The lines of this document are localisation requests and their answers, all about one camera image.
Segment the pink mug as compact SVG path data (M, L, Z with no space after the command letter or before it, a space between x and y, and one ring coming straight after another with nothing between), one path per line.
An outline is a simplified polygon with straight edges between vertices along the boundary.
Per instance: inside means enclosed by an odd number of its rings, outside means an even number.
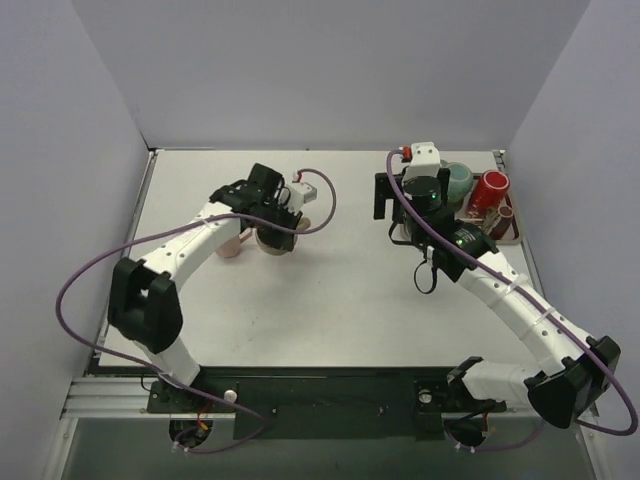
M252 237L252 232L238 235L231 240L225 242L217 250L216 254L223 259L231 259L237 257L241 253L242 244Z

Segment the beige round mug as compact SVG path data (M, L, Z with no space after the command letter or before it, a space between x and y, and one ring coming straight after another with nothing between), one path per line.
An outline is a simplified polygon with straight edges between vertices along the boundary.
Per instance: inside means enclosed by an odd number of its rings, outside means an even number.
M311 227L309 218L303 215L286 214L279 218L269 219L272 225L284 227L288 230L303 232ZM294 250L298 240L298 234L286 233L264 222L255 224L256 241L260 249L272 256L282 256Z

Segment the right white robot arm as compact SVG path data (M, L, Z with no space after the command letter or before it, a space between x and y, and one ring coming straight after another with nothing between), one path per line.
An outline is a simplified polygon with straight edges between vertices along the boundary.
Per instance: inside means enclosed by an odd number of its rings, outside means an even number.
M493 240L455 218L442 201L445 180L443 171L415 178L404 192L401 175L376 174L373 217L384 219L391 204L391 225L409 229L404 245L420 251L433 273L444 273L484 303L534 358L513 364L470 357L448 373L448 400L459 409L477 402L524 405L566 429L611 387L620 346L572 324L512 268Z

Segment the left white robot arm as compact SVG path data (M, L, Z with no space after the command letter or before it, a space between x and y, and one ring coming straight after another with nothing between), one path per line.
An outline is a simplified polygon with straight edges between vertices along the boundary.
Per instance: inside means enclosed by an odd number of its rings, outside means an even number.
M255 228L264 242L289 252L294 236L260 226L255 218L294 229L302 206L317 190L300 180L286 183L275 170L256 163L249 176L214 191L193 219L195 228L174 236L138 260L123 258L113 270L108 323L140 348L149 362L174 380L170 399L181 410L200 408L204 384L200 366L180 338L183 314L178 298L188 278L224 244Z

